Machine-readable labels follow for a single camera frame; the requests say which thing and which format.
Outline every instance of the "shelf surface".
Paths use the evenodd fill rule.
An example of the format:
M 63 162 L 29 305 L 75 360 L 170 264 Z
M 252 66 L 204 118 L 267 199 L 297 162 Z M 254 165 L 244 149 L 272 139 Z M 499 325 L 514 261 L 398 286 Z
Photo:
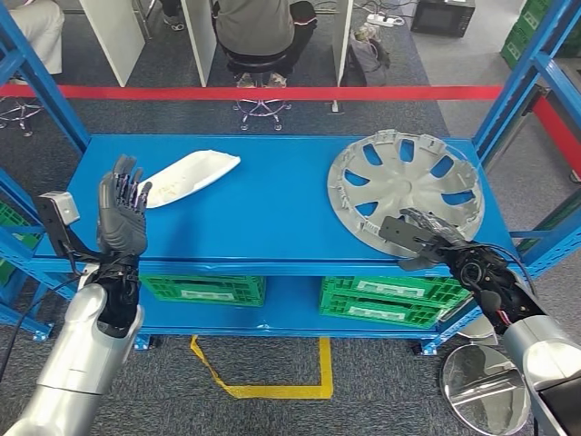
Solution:
M 330 205 L 327 175 L 333 160 L 355 136 L 217 136 L 164 134 L 94 135 L 69 190 L 81 220 L 72 228 L 97 249 L 97 186 L 120 154 L 137 157 L 144 177 L 196 150 L 241 158 L 231 173 L 182 200 L 148 210 L 149 247 L 143 273 L 232 273 L 261 275 L 352 275 L 398 269 L 397 259 L 352 236 Z M 473 163 L 469 140 L 446 140 Z M 475 239 L 514 247 L 484 172 L 483 225 Z M 168 261 L 175 265 L 167 269 Z M 48 238 L 35 255 L 45 271 L 68 271 Z M 435 275 L 446 274 L 445 269 Z
M 435 328 L 416 329 L 318 313 L 320 277 L 267 277 L 263 307 L 163 302 L 141 287 L 145 334 L 331 336 L 433 339 Z

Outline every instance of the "blue shelf post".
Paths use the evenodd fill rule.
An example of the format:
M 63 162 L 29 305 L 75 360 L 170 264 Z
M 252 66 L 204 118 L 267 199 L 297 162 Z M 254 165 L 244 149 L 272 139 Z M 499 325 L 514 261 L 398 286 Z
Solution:
M 0 84 L 20 71 L 78 153 L 86 150 L 91 135 L 3 5 L 0 5 L 0 50 L 4 52 Z

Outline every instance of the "gray shirt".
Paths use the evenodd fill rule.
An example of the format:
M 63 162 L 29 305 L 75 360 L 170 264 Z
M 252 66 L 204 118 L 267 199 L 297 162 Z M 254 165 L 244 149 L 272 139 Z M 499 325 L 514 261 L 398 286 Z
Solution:
M 218 39 L 238 55 L 275 55 L 294 37 L 289 0 L 219 0 Z

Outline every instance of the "red barrier tape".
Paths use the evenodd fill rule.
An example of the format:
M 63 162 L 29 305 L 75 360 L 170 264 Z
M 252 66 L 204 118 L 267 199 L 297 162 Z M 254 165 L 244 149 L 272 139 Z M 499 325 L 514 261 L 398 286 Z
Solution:
M 541 97 L 533 111 L 571 168 L 581 174 L 581 144 L 551 103 Z
M 117 86 L 61 85 L 66 98 L 94 100 L 272 100 L 287 101 L 420 101 L 420 100 L 494 100 L 502 90 L 500 85 L 486 86 L 385 86 L 385 87 L 289 87 L 235 88 L 121 88 Z M 33 91 L 18 84 L 0 87 L 0 96 L 32 97 Z

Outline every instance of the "wire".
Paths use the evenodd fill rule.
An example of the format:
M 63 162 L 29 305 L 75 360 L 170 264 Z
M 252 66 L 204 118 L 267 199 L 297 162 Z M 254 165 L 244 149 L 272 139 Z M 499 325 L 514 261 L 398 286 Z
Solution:
M 498 313 L 498 316 L 500 316 L 501 320 L 503 320 L 504 325 L 509 326 L 512 324 L 512 322 L 510 322 L 510 319 L 509 319 L 509 315 L 507 315 L 506 312 L 501 311 L 501 310 L 498 310 L 496 312 Z
M 63 288 L 64 286 L 66 286 L 68 284 L 71 284 L 72 282 L 75 282 L 79 279 L 79 276 L 75 276 L 72 279 L 67 280 L 66 282 L 62 282 L 57 286 L 56 288 L 49 289 L 46 291 L 44 295 L 42 295 L 41 298 L 32 301 L 29 305 L 25 311 L 22 312 L 20 317 L 17 321 L 16 324 L 14 324 L 14 331 L 12 333 L 12 336 L 8 341 L 8 347 L 6 348 L 6 351 L 4 352 L 4 357 L 2 358 L 2 366 L 0 366 L 0 382 L 2 381 L 2 378 L 4 377 L 4 372 L 6 371 L 6 367 L 8 365 L 8 360 L 11 358 L 11 353 L 12 353 L 12 348 L 14 346 L 14 342 L 17 340 L 17 336 L 18 335 L 18 332 L 22 325 L 23 322 L 24 322 L 25 318 L 31 311 L 32 308 L 40 302 L 42 302 L 45 298 L 48 297 L 48 295 L 57 292 L 59 289 Z
M 500 245 L 496 245 L 493 243 L 469 243 L 468 245 L 442 247 L 442 250 L 458 251 L 458 250 L 465 250 L 466 248 L 492 248 L 501 253 L 506 254 L 507 256 L 510 257 L 512 260 L 515 261 L 515 263 L 518 265 L 518 267 L 521 270 L 522 270 L 522 272 L 524 274 L 525 278 L 528 282 L 529 287 L 530 288 L 530 291 L 533 293 L 533 295 L 534 295 L 535 297 L 539 296 L 536 293 L 536 288 L 534 286 L 534 283 L 533 282 L 533 278 L 530 276 L 530 274 L 528 273 L 528 271 L 527 271 L 526 266 L 524 266 L 524 263 L 521 262 L 521 260 L 518 259 L 517 256 L 509 252 L 509 250 L 506 250 L 504 247 L 501 247 Z

